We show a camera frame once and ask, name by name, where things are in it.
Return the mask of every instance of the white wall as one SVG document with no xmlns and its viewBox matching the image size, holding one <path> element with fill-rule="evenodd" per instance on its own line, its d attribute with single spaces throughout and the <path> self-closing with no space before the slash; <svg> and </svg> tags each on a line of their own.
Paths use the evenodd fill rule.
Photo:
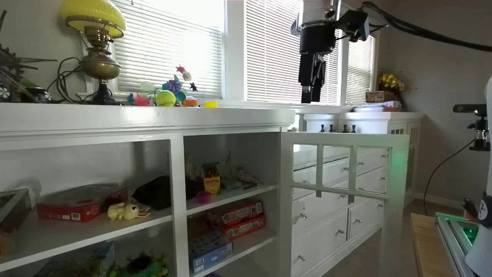
<svg viewBox="0 0 492 277">
<path fill-rule="evenodd" d="M 60 16 L 61 0 L 1 0 L 0 10 L 8 15 L 0 32 L 1 46 L 11 47 L 20 56 L 57 58 L 81 56 L 78 33 L 66 27 Z M 55 63 L 34 63 L 38 70 L 26 70 L 26 76 L 46 87 L 57 76 Z M 74 92 L 86 90 L 81 75 L 69 78 L 69 89 Z"/>
<path fill-rule="evenodd" d="M 492 44 L 489 0 L 398 0 L 390 12 L 418 26 L 455 38 Z M 457 103 L 484 103 L 484 84 L 492 75 L 492 53 L 417 38 L 400 30 L 384 30 L 381 70 L 406 78 L 404 93 L 412 110 L 426 113 L 421 135 L 418 183 L 423 190 L 433 167 L 472 139 L 467 124 L 472 113 L 455 113 Z M 489 153 L 464 150 L 441 167 L 430 195 L 460 201 L 478 198 L 486 186 Z"/>
</svg>

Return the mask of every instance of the lamp shade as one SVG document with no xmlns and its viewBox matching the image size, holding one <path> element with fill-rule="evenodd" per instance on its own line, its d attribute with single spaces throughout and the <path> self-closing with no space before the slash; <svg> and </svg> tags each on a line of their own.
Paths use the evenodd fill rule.
<svg viewBox="0 0 492 277">
<path fill-rule="evenodd" d="M 123 36 L 124 18 L 109 0 L 64 0 L 60 7 L 63 21 L 84 32 L 86 27 L 106 29 L 109 36 Z"/>
</svg>

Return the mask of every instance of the basket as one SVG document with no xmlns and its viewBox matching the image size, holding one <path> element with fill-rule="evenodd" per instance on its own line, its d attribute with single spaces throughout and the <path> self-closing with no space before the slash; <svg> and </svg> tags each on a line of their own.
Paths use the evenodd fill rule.
<svg viewBox="0 0 492 277">
<path fill-rule="evenodd" d="M 398 99 L 398 96 L 390 90 L 369 90 L 366 92 L 366 103 L 381 103 Z"/>
</svg>

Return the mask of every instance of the window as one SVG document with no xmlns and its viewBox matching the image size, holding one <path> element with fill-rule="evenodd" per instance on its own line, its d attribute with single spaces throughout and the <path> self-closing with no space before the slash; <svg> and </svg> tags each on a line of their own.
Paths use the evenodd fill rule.
<svg viewBox="0 0 492 277">
<path fill-rule="evenodd" d="M 223 0 L 114 0 L 126 33 L 114 42 L 121 64 L 117 90 L 161 84 L 184 66 L 198 90 L 220 96 L 223 87 Z"/>
<path fill-rule="evenodd" d="M 246 0 L 247 99 L 300 101 L 297 0 Z"/>
<path fill-rule="evenodd" d="M 346 103 L 366 103 L 366 92 L 373 84 L 375 41 L 375 36 L 369 36 L 366 41 L 349 42 Z"/>
<path fill-rule="evenodd" d="M 247 99 L 300 103 L 298 36 L 289 30 L 300 4 L 298 0 L 246 0 Z M 375 38 L 358 42 L 338 39 L 326 56 L 320 103 L 363 103 L 372 86 L 373 55 Z"/>
</svg>

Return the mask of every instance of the yellow lamp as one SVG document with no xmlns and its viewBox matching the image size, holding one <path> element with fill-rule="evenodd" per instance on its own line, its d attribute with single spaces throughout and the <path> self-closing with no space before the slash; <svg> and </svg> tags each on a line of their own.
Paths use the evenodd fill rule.
<svg viewBox="0 0 492 277">
<path fill-rule="evenodd" d="M 109 56 L 108 50 L 109 41 L 123 36 L 126 29 L 120 9 L 109 0 L 64 0 L 60 15 L 68 26 L 77 29 L 91 42 L 80 66 L 84 73 L 100 79 L 92 103 L 115 103 L 104 81 L 120 73 L 120 64 Z"/>
</svg>

